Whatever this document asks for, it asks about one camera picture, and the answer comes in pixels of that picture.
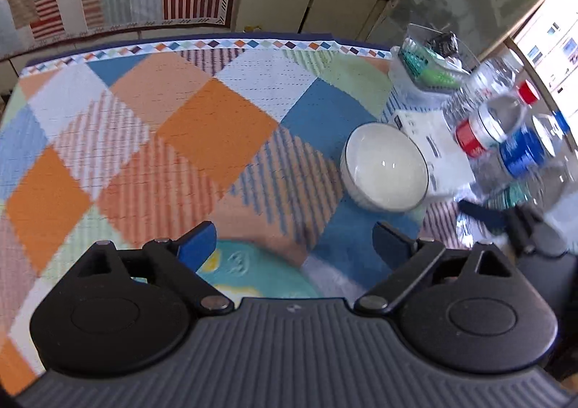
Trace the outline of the colourful patchwork tablecloth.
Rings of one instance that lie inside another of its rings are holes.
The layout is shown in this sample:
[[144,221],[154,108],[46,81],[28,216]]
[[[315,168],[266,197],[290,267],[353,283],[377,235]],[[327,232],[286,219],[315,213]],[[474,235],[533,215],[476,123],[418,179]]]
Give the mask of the colourful patchwork tablecloth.
[[135,249],[203,221],[355,297],[393,267],[341,181],[386,121],[391,54],[313,35],[122,43],[25,65],[1,119],[1,384],[43,374],[36,306],[94,242]]

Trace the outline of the white tissue pack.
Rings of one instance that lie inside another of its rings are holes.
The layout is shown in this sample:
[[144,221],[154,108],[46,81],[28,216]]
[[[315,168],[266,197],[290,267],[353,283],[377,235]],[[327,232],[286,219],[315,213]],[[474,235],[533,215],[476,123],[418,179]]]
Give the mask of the white tissue pack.
[[429,202],[445,201],[467,192],[474,175],[442,111],[395,111],[389,123],[404,132],[422,153],[428,171]]

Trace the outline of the cream base cabinet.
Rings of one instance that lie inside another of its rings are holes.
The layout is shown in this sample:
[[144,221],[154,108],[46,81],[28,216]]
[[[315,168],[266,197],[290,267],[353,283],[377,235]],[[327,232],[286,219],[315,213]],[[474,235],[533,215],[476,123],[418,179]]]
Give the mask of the cream base cabinet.
[[365,40],[388,0],[234,0],[235,32],[330,33]]

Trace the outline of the red label water bottle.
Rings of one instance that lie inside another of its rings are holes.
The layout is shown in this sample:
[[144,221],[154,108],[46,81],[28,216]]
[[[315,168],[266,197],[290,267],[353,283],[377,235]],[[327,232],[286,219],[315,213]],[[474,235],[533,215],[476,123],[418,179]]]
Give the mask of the red label water bottle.
[[501,93],[488,83],[471,82],[444,102],[442,114],[464,153],[479,158],[503,144],[539,100],[539,92],[527,80]]

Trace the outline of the blue fried egg plate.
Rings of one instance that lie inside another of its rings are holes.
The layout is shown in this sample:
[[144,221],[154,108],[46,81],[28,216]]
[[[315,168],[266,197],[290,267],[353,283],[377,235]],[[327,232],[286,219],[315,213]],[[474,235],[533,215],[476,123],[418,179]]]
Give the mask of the blue fried egg plate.
[[[153,263],[143,253],[124,255],[124,265],[134,278],[168,289],[159,283]],[[216,240],[216,250],[197,274],[238,304],[245,297],[265,299],[318,299],[320,292],[296,267],[248,242]]]

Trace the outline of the white bowl dark rim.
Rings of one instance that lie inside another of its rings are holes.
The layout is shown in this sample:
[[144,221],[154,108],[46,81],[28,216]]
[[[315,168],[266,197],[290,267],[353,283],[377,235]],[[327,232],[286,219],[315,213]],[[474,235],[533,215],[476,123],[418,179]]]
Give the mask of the white bowl dark rim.
[[426,198],[427,163],[415,142],[397,128],[363,124],[349,135],[340,156],[347,193],[374,212],[407,212]]

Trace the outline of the green label water bottle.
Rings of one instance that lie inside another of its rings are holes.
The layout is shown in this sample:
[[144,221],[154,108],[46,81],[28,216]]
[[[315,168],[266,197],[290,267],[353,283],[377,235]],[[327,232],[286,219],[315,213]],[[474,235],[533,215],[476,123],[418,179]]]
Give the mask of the green label water bottle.
[[[540,170],[528,173],[503,190],[490,195],[483,206],[502,212],[516,205],[534,206],[542,214],[550,214],[557,222],[567,221],[566,215],[577,207],[577,164],[553,162]],[[490,241],[504,235],[488,230],[482,223],[459,213],[457,215],[457,239],[463,245],[475,241]]]

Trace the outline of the clear basket with items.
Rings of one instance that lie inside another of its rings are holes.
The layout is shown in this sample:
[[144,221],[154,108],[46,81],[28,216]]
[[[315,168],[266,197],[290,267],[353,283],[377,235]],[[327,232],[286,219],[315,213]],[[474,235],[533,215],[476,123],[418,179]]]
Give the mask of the clear basket with items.
[[440,108],[478,67],[477,57],[454,35],[410,23],[401,45],[392,47],[389,76],[404,104]]

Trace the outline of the blue label water bottle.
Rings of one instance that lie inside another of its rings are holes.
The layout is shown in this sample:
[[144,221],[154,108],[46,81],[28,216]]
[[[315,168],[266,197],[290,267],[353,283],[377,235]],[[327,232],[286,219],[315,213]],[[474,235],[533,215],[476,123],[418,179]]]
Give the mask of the blue label water bottle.
[[530,114],[512,137],[471,162],[472,193],[487,197],[545,166],[560,152],[564,135],[569,132],[570,127],[560,111]]

